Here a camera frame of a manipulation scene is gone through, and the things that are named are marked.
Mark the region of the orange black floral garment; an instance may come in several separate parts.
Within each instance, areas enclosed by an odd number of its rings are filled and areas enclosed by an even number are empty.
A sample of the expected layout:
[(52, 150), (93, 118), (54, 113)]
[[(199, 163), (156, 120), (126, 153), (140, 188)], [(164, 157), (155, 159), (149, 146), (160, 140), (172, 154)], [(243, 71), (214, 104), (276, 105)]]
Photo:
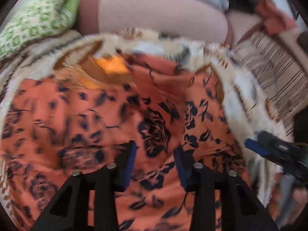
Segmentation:
[(54, 78), (26, 79), (5, 116), (1, 156), (9, 206), (29, 230), (70, 174), (113, 162), (135, 141), (129, 187), (116, 195), (120, 230), (188, 230), (194, 195), (180, 185), (173, 151), (249, 180), (242, 152), (219, 101), (216, 78), (177, 71), (171, 61), (124, 55), (131, 81), (79, 89)]

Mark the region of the striped beige quilt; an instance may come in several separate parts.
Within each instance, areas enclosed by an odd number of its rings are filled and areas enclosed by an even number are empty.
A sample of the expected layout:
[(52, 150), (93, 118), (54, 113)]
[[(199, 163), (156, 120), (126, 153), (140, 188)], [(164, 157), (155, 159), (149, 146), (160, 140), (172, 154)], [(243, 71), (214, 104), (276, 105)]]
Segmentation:
[(307, 73), (294, 57), (264, 32), (255, 32), (233, 50), (278, 110), (286, 135), (292, 135), (295, 114), (307, 107)]

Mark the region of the beige leaf-pattern blanket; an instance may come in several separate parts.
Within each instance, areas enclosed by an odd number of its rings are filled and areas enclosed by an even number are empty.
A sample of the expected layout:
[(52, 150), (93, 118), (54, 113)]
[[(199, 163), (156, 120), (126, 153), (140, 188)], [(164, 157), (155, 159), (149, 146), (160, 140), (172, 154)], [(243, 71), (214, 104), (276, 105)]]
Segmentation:
[(59, 37), (30, 44), (4, 61), (1, 115), (8, 113), (14, 94), (24, 79), (40, 79), (53, 74), (57, 79), (71, 78), (73, 86), (78, 88), (78, 80), (84, 76), (80, 69), (81, 60), (92, 50), (101, 56), (114, 54), (116, 48), (129, 53), (152, 54), (164, 60), (182, 56), (185, 70), (215, 76), (216, 90), (228, 126), (240, 144), (250, 182), (257, 184), (257, 196), (262, 204), (267, 204), (281, 169), (245, 148), (244, 140), (261, 130), (284, 140), (287, 136), (277, 109), (268, 101), (257, 79), (246, 67), (237, 65), (236, 54), (222, 44), (186, 38), (159, 39), (157, 32), (144, 29), (129, 36), (103, 33), (85, 37), (70, 30)]

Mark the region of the salmon orange cloth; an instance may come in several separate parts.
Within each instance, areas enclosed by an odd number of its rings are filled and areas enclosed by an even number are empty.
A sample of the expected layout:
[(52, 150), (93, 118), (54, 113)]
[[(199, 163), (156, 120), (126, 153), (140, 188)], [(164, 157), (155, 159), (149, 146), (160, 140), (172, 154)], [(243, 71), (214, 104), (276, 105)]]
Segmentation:
[(277, 35), (296, 27), (296, 21), (279, 10), (272, 0), (259, 0), (255, 12), (262, 17), (268, 35)]

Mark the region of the green white patterned pillow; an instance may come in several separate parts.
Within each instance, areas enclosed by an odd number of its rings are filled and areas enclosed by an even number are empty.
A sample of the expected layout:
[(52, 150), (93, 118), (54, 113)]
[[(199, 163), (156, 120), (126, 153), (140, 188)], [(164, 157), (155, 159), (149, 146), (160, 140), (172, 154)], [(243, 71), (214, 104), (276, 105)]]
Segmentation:
[(17, 12), (1, 32), (1, 59), (35, 41), (73, 27), (80, 0), (33, 0)]

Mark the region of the pink bolster cushion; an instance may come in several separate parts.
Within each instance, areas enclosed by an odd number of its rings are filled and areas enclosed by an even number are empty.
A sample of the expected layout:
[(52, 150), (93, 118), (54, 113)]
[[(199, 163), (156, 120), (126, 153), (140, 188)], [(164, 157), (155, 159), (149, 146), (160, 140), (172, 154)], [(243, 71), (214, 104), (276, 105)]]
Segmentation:
[(202, 0), (80, 0), (76, 28), (82, 35), (144, 28), (206, 42), (233, 40), (225, 14)]

